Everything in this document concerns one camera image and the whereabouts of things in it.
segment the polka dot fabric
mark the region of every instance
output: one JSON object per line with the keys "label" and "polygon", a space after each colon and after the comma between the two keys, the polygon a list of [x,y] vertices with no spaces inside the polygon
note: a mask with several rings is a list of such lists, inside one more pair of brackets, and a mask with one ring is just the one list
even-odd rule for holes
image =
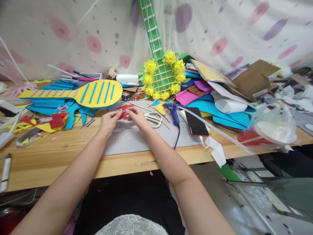
{"label": "polka dot fabric", "polygon": [[[258,59],[313,66],[313,2],[153,1],[164,50],[187,52],[224,74]],[[1,3],[0,32],[29,79],[67,72],[137,73],[151,57],[137,1]],[[11,60],[0,45],[0,60]]]}

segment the glue gun cord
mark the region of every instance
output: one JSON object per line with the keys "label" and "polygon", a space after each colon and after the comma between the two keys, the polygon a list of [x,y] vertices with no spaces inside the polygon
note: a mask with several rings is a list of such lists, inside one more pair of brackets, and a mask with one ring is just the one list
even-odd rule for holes
{"label": "glue gun cord", "polygon": [[175,144],[174,150],[176,149],[176,145],[177,145],[179,134],[180,134],[180,126],[179,126],[179,124],[177,125],[177,127],[178,127],[178,136],[177,136],[177,140],[176,140],[176,144]]}

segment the scissors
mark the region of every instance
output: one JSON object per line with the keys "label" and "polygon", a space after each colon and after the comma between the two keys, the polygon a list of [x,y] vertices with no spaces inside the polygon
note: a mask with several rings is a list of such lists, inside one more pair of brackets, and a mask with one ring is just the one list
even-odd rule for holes
{"label": "scissors", "polygon": [[157,128],[157,127],[159,127],[159,126],[161,125],[161,123],[162,123],[162,119],[163,119],[163,118],[162,118],[162,116],[161,116],[160,114],[158,114],[158,113],[151,112],[151,113],[145,114],[145,116],[146,116],[146,118],[147,118],[148,121],[153,122],[153,123],[156,124],[156,126],[155,126],[155,125],[154,125],[154,126],[151,125],[152,128]]}

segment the plastic bag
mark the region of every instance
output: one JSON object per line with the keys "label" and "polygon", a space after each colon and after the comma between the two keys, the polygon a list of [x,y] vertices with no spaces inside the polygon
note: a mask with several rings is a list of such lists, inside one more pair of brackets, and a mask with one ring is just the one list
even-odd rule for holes
{"label": "plastic bag", "polygon": [[296,123],[285,104],[261,104],[251,118],[249,128],[237,135],[245,146],[279,149],[297,139]]}

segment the smartphone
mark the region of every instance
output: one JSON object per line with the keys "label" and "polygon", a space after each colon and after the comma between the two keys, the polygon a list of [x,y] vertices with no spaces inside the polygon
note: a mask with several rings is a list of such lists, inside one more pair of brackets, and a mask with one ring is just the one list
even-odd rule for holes
{"label": "smartphone", "polygon": [[[201,113],[200,110],[198,108],[187,108],[187,110],[193,112],[194,114],[198,115],[199,117],[201,117]],[[195,135],[195,136],[209,136],[209,132],[205,126],[205,124],[200,121],[199,119],[197,119],[195,116],[193,116],[192,114],[186,112],[186,117],[187,117],[187,121],[189,123],[189,128],[190,128],[190,132],[191,135]]]}

